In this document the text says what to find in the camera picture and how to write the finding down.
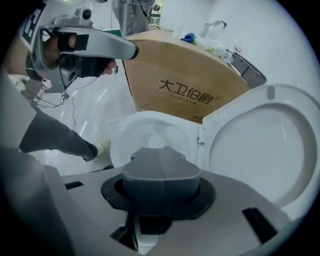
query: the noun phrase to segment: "cable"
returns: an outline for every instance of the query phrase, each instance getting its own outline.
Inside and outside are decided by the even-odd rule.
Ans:
[[[111,0],[111,20],[110,20],[110,23],[111,23],[111,31],[113,31],[113,30],[112,30],[112,13],[114,12],[113,6],[114,6],[114,0]]]
[[[27,99],[38,99],[38,100],[40,100],[40,101],[49,103],[49,104],[53,105],[54,107],[57,106],[57,105],[55,105],[55,104],[53,104],[53,103],[51,103],[51,102],[49,102],[49,101],[46,101],[46,100],[44,100],[44,99],[42,99],[42,98],[39,98],[39,97],[28,97]]]
[[[85,88],[85,87],[87,87],[88,85],[91,85],[94,81],[96,81],[98,79],[98,77],[96,77],[94,80],[92,80],[90,83],[88,83],[88,84],[86,84],[85,86],[82,86],[82,87],[80,87],[80,88],[77,88],[77,89],[73,89],[73,90],[71,90],[70,92],[73,92],[73,91],[76,91],[76,90],[80,90],[80,89],[82,89],[82,88]]]
[[[43,31],[42,31],[42,34],[44,34],[45,36],[49,36],[49,37],[53,36],[53,34],[48,29],[45,28]]]
[[[76,110],[75,105],[74,105],[74,99],[75,99],[75,97],[72,97],[72,101],[71,101],[72,106],[73,106],[72,118],[73,118],[73,122],[74,122],[74,123],[73,123],[73,127],[72,127],[72,131],[74,130],[74,128],[75,128],[75,126],[76,126],[76,120],[75,120],[75,117],[74,117],[75,110]]]
[[[143,7],[142,7],[142,4],[140,5],[140,7],[141,7],[141,11],[142,11],[142,13],[143,13],[143,15],[146,17],[146,19],[150,22],[150,17],[151,17],[151,15],[150,15],[150,17],[148,17],[148,15],[147,15],[147,13],[146,13],[146,11],[143,9]]]
[[[120,0],[121,2],[124,2],[126,4],[129,4],[129,5],[134,5],[134,6],[141,6],[141,5],[146,5],[146,4],[150,4],[152,2],[155,2],[155,0],[151,0],[149,2],[143,2],[143,3],[133,3],[133,2],[127,2],[125,0]]]
[[[50,106],[45,106],[37,103],[34,103],[34,104],[36,104],[37,106],[42,106],[41,109],[53,109],[53,107],[50,107]]]

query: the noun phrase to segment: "white toilet lid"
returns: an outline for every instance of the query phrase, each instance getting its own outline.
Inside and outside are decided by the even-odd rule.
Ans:
[[[320,109],[295,87],[255,88],[206,116],[202,126],[198,166],[246,183],[279,207],[318,183]],[[318,189],[310,187],[305,207]]]
[[[140,148],[163,147],[203,170],[244,182],[294,220],[318,191],[320,109],[298,88],[263,85],[206,116],[202,125],[138,112],[112,138],[112,163],[120,167]]]

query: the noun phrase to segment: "cardboard box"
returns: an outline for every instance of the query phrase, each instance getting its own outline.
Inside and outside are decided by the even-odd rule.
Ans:
[[[158,111],[201,123],[250,87],[220,58],[161,30],[127,37],[139,46],[123,62],[137,111]]]

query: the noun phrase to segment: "white toilet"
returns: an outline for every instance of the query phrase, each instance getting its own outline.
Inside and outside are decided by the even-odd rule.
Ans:
[[[242,181],[295,220],[320,181],[320,106],[289,85],[252,89],[198,124],[143,111],[121,123],[111,140],[114,167],[140,148],[171,147],[199,168]]]

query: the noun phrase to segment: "person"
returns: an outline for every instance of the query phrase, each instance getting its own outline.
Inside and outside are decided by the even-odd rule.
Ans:
[[[58,61],[60,52],[58,48],[59,36],[53,36],[44,44],[44,57],[47,65]],[[68,38],[68,45],[75,47],[76,36],[71,35]],[[11,47],[5,58],[4,67],[9,74],[24,75],[26,72],[26,59],[29,54],[28,48],[17,35],[11,44]],[[115,60],[112,60],[105,67],[103,74],[111,75],[112,69],[117,66]],[[24,153],[39,150],[59,150],[63,153],[82,157],[83,160],[91,161],[103,153],[110,150],[110,141],[104,141],[95,146],[81,138],[75,131],[69,129],[66,125],[53,117],[42,112],[35,104],[31,106],[36,111],[36,115],[29,125],[19,148]]]
[[[112,0],[123,37],[148,31],[154,0]]]

